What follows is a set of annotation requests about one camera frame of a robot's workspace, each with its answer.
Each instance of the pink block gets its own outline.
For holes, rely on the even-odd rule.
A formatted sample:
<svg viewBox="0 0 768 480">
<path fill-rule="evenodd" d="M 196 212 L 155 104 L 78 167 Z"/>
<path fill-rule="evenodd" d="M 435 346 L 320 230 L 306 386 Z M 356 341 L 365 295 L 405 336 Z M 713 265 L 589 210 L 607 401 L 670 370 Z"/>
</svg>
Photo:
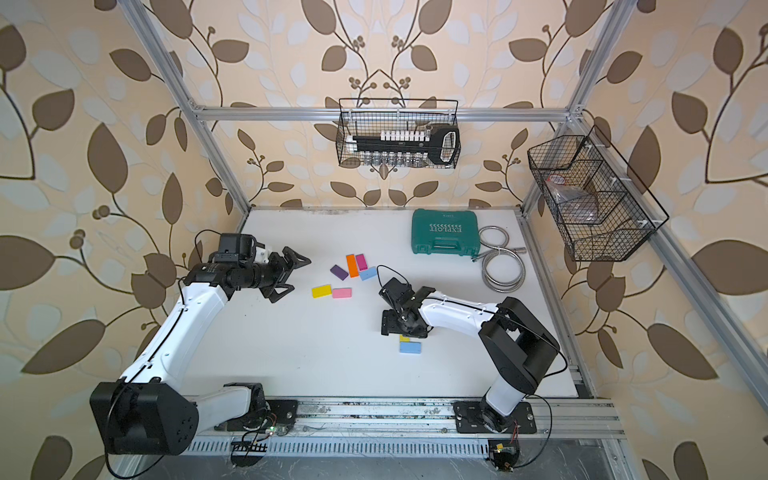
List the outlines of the pink block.
<svg viewBox="0 0 768 480">
<path fill-rule="evenodd" d="M 333 298 L 352 298 L 351 288 L 335 288 L 331 293 Z"/>
<path fill-rule="evenodd" d="M 368 263 L 366 263 L 366 258 L 361 253 L 360 255 L 355 255 L 355 260 L 357 260 L 357 269 L 358 270 L 367 270 L 368 269 Z"/>
</svg>

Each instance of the metal hose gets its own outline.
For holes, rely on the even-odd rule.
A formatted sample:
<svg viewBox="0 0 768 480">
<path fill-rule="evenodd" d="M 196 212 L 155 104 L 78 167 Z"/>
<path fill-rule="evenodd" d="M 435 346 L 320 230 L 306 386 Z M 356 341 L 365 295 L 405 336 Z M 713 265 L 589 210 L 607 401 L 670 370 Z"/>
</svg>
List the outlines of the metal hose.
<svg viewBox="0 0 768 480">
<path fill-rule="evenodd" d="M 504 243 L 500 243 L 499 245 L 494 245 L 493 243 L 488 243 L 485 240 L 483 240 L 482 233 L 486 230 L 498 230 L 499 232 L 502 232 L 504 234 Z M 525 253 L 526 249 L 524 247 L 513 248 L 513 249 L 506 248 L 507 243 L 509 243 L 509 233 L 507 233 L 507 230 L 504 230 L 501 227 L 497 227 L 495 225 L 488 225 L 487 227 L 481 228 L 479 233 L 480 233 L 480 243 L 484 247 L 488 247 L 490 249 L 472 258 L 473 262 L 476 262 L 482 259 L 483 282 L 489 289 L 499 293 L 514 292 L 515 290 L 520 288 L 523 285 L 523 282 L 525 281 L 525 264 L 523 263 L 523 260 L 520 258 L 520 256 L 518 256 L 518 253 Z M 488 265 L 490 264 L 491 260 L 495 259 L 499 255 L 509 255 L 510 257 L 517 260 L 518 265 L 520 266 L 520 274 L 517 276 L 517 278 L 515 278 L 511 282 L 500 282 L 495 278 L 493 278 L 493 276 L 491 276 L 491 274 L 488 272 Z"/>
</svg>

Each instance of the orange block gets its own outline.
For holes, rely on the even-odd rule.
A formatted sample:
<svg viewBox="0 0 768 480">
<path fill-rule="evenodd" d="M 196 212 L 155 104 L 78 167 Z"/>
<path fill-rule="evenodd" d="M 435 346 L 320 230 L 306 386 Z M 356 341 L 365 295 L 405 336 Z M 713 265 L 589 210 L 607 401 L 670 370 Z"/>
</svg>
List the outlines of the orange block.
<svg viewBox="0 0 768 480">
<path fill-rule="evenodd" d="M 357 271 L 357 262 L 355 261 L 354 255 L 347 255 L 346 256 L 346 265 L 349 268 L 349 276 L 352 278 L 355 278 L 356 276 L 359 276 L 359 273 Z"/>
</svg>

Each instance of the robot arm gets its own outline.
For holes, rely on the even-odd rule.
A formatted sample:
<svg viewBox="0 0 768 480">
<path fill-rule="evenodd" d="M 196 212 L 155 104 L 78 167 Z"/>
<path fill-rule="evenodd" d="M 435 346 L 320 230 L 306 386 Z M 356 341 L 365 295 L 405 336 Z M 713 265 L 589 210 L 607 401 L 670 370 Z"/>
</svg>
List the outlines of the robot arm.
<svg viewBox="0 0 768 480">
<path fill-rule="evenodd" d="M 512 424 L 512 410 L 536 392 L 554 358 L 558 341 L 515 298 L 499 304 L 460 300 L 423 286 L 414 292 L 409 284 L 392 278 L 379 295 L 392 307 L 382 315 L 382 334 L 426 338 L 430 327 L 445 327 L 479 336 L 499 377 L 486 392 L 481 406 L 485 426 L 503 432 Z M 519 331 L 516 339 L 508 332 Z"/>
<path fill-rule="evenodd" d="M 251 235 L 222 234 L 219 250 L 183 279 L 163 326 L 117 382 L 102 382 L 90 404 L 107 453 L 179 455 L 197 432 L 266 408 L 259 384 L 205 396 L 178 390 L 208 326 L 236 290 L 258 288 L 275 303 L 293 291 L 290 274 L 310 260 L 289 247 L 268 253 Z"/>
</svg>

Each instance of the yellow block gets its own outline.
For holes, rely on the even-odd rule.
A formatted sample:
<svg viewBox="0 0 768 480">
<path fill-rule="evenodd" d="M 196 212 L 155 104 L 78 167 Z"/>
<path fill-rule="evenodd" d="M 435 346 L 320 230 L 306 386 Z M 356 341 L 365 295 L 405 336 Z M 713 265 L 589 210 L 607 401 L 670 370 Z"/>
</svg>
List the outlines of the yellow block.
<svg viewBox="0 0 768 480">
<path fill-rule="evenodd" d="M 333 290 L 330 285 L 317 286 L 312 289 L 312 298 L 320 298 L 321 296 L 328 296 Z"/>
</svg>

